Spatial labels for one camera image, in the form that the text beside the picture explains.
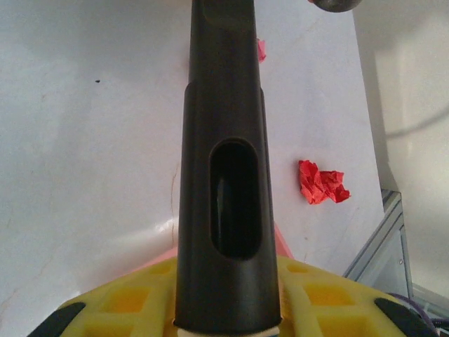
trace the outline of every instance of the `vacuum attachment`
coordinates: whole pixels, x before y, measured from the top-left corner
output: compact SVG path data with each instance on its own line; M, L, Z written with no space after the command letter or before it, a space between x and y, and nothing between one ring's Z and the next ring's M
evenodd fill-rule
M253 0L193 0L175 325L279 325L264 98Z

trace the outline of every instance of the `square hole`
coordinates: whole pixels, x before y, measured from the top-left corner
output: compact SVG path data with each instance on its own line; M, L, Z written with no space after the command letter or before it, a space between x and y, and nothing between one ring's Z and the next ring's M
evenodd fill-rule
M291 263L290 265L287 265L287 269L289 272L292 272L293 274L304 274L308 272L308 269L298 263Z
M86 327L83 337L130 337L131 332L130 325L92 324Z
M339 286L309 284L304 287L312 305L353 305L353 300Z
M148 297L148 293L148 288L117 289L106 300L102 311L114 313L139 312Z
M323 337L379 337L372 324L363 316L319 317Z

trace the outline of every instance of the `yellow plastic part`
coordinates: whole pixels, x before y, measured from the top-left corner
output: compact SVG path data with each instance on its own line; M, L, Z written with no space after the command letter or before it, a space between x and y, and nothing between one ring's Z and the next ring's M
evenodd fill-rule
M404 337L375 306L391 296L278 257L280 337ZM126 275L66 302L86 307L62 337L176 337L176 259Z

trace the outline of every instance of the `black rubber pad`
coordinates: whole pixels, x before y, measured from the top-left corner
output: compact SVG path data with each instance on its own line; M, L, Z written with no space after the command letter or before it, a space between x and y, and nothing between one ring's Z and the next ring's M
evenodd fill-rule
M73 303L56 310L47 317L28 337L60 337L70 322L84 309L85 303Z
M409 309L385 298L376 298L374 303L407 337L436 337L417 315Z

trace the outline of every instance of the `red crumpled paper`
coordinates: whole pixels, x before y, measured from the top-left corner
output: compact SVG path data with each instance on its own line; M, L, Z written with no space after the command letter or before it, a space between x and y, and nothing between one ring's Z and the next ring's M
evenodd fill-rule
M257 53L259 55L259 63L262 63L265 61L265 58L267 58L267 54L265 53L265 41L257 39Z
M320 171L315 163L300 160L300 188L311 205L331 198L335 203L348 199L351 194L343 186L343 172Z

